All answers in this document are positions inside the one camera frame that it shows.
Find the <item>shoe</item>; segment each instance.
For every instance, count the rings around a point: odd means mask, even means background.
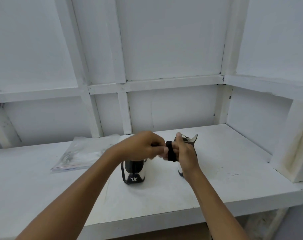
[[[183,136],[183,140],[184,140],[184,142],[185,143],[188,143],[188,144],[190,144],[190,145],[192,145],[193,147],[194,147],[194,149],[195,149],[195,142],[196,142],[196,140],[197,140],[197,137],[198,137],[198,135],[196,134],[193,138],[189,138],[189,137],[186,137],[186,136],[184,136],[184,135],[182,135]],[[181,168],[181,166],[180,166],[180,163],[178,164],[178,173],[179,173],[179,175],[181,176],[181,177],[184,177],[184,174],[182,173],[182,168]]]
[[[127,160],[121,163],[121,174],[125,184],[142,183],[145,180],[145,161]]]

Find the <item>floor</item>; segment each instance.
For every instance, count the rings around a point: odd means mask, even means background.
[[[113,240],[210,240],[206,223],[180,226],[165,230],[141,233],[132,236],[114,238]]]

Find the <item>hand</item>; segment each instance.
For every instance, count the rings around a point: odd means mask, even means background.
[[[153,159],[157,155],[163,157],[168,153],[165,140],[151,131],[137,133],[112,146],[110,149],[119,152],[121,161]]]
[[[186,180],[194,172],[201,172],[194,147],[183,141],[181,133],[177,133],[176,141],[172,142],[172,146]]]

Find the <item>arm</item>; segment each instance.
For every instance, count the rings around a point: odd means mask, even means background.
[[[140,161],[168,152],[160,136],[145,131],[114,145],[50,203],[16,239],[77,239],[107,179],[124,160]]]
[[[215,240],[249,240],[247,234],[226,205],[221,201],[208,179],[202,173],[192,145],[184,143],[177,133],[173,149],[184,177],[192,187],[210,233]]]

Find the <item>plastic bag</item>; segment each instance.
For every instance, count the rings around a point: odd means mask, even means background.
[[[75,137],[58,163],[50,170],[54,173],[85,169],[93,165],[111,146],[119,142],[117,134],[101,137]]]

